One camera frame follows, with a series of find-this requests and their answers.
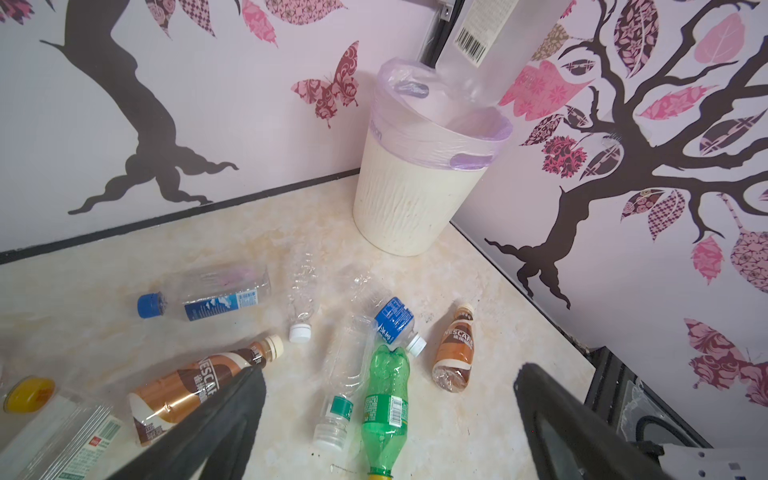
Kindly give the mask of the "blue-label clear water bottle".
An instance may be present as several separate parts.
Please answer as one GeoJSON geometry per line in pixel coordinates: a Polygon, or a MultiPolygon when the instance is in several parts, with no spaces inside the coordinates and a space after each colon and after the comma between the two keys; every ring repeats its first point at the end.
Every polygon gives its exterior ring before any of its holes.
{"type": "Polygon", "coordinates": [[[383,343],[394,351],[403,348],[412,357],[418,357],[427,345],[416,328],[414,314],[405,303],[368,271],[354,264],[339,273],[354,313],[375,321],[383,343]]]}

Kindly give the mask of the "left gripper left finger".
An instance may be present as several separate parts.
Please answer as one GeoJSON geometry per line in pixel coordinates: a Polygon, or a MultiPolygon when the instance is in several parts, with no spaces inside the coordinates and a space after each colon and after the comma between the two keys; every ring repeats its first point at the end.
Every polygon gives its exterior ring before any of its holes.
{"type": "Polygon", "coordinates": [[[266,400],[262,370],[248,368],[113,479],[241,479],[266,400]]]}

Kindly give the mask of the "red-label yellow-cap bottle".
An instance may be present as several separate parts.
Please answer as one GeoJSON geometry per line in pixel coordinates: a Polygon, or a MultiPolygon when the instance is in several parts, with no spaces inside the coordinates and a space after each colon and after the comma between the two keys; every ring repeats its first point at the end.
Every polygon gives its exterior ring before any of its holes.
{"type": "Polygon", "coordinates": [[[1,409],[9,414],[32,414],[54,396],[56,382],[50,378],[27,376],[8,380],[1,386],[1,409]]]}

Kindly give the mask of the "square frosted white-label bottle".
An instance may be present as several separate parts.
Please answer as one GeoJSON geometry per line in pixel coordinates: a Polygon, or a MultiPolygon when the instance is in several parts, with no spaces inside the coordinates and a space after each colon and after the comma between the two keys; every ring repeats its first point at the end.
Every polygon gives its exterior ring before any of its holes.
{"type": "Polygon", "coordinates": [[[438,76],[471,102],[497,105],[569,5],[567,0],[464,2],[437,60],[438,76]]]}

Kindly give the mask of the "blue-cap clear bottle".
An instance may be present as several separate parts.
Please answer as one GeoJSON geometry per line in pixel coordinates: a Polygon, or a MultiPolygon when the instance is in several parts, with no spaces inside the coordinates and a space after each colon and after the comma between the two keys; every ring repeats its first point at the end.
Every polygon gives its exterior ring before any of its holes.
{"type": "Polygon", "coordinates": [[[268,267],[230,262],[174,273],[136,302],[142,319],[173,317],[190,322],[243,310],[271,293],[268,267]]]}

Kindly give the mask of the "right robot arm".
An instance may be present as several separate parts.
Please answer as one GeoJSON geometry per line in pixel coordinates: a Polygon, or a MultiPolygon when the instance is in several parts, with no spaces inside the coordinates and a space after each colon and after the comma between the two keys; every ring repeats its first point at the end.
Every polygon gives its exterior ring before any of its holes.
{"type": "Polygon", "coordinates": [[[635,437],[674,479],[767,478],[765,447],[705,448],[675,424],[655,416],[638,420],[635,437]]]}

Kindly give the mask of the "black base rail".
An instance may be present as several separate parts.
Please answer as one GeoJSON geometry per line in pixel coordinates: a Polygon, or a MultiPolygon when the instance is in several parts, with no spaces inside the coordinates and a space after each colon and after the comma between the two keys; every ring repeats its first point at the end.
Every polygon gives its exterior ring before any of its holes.
{"type": "Polygon", "coordinates": [[[709,448],[711,444],[606,347],[591,351],[595,367],[584,405],[628,442],[709,448]]]}

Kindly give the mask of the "brown coffee bottle right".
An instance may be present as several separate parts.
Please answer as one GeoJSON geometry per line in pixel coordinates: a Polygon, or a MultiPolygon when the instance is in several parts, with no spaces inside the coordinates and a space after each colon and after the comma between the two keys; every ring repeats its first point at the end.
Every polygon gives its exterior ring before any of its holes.
{"type": "Polygon", "coordinates": [[[443,390],[461,393],[469,384],[476,350],[474,320],[472,306],[460,304],[442,335],[432,367],[432,379],[443,390]]]}

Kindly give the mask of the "white bin with purple liner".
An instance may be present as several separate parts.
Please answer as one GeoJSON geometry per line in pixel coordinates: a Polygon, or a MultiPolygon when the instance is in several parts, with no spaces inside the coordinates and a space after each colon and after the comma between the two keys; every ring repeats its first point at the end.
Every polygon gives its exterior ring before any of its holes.
{"type": "Polygon", "coordinates": [[[512,134],[495,107],[451,89],[425,65],[395,58],[377,75],[353,220],[378,249],[427,251],[512,134]]]}

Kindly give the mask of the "brown coffee bottle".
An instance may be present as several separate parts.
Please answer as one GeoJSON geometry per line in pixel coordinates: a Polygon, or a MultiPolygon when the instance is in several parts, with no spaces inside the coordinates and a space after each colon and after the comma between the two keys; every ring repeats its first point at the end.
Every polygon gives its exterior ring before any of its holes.
{"type": "Polygon", "coordinates": [[[151,445],[239,373],[263,368],[283,353],[281,337],[268,335],[243,348],[206,356],[130,392],[127,399],[139,444],[151,445]]]}
{"type": "Polygon", "coordinates": [[[443,390],[461,393],[469,384],[476,350],[474,320],[472,306],[460,304],[442,335],[432,367],[432,379],[443,390]]]}

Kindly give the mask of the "green soda bottle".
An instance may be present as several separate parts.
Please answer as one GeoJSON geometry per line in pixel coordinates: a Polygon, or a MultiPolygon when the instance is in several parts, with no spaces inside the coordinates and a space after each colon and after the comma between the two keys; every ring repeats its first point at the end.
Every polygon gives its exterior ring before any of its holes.
{"type": "Polygon", "coordinates": [[[408,435],[411,365],[403,348],[380,345],[373,353],[361,437],[369,479],[392,479],[408,435]]]}

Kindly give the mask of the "brown coffee bottle centre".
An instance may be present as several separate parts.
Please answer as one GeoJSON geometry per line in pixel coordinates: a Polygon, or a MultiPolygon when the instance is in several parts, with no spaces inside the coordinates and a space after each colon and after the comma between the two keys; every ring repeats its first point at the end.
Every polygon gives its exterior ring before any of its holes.
{"type": "Polygon", "coordinates": [[[263,368],[283,353],[281,337],[268,335],[243,348],[206,356],[130,392],[127,399],[139,444],[151,445],[239,373],[263,368]]]}

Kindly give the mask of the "green-label clear white-cap bottle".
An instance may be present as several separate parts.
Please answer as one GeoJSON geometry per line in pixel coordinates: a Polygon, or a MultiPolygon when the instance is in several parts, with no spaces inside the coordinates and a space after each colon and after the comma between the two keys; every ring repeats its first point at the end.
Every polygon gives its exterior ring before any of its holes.
{"type": "Polygon", "coordinates": [[[363,314],[349,314],[334,327],[325,356],[322,410],[313,433],[316,445],[338,452],[345,449],[375,335],[375,320],[363,314]]]}

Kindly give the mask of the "crumpled clear white-cap bottle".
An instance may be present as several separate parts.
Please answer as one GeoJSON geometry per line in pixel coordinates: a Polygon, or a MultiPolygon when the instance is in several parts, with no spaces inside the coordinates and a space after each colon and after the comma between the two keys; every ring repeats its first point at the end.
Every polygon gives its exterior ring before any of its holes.
{"type": "Polygon", "coordinates": [[[288,339],[294,344],[304,344],[312,338],[311,321],[317,312],[315,296],[317,270],[315,257],[308,249],[299,250],[290,277],[288,339]]]}

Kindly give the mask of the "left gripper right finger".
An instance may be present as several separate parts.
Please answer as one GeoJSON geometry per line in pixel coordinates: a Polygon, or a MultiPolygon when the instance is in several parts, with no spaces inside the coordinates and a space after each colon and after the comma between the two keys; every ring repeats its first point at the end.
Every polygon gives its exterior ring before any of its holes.
{"type": "Polygon", "coordinates": [[[667,479],[544,369],[524,364],[514,390],[540,479],[667,479]]]}

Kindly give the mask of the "clear red-green-label bottle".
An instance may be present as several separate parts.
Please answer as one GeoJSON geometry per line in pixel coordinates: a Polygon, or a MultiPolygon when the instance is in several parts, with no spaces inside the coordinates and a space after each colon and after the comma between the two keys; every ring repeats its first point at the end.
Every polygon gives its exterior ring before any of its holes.
{"type": "Polygon", "coordinates": [[[1,477],[84,479],[122,429],[111,404],[63,389],[1,451],[1,477]]]}

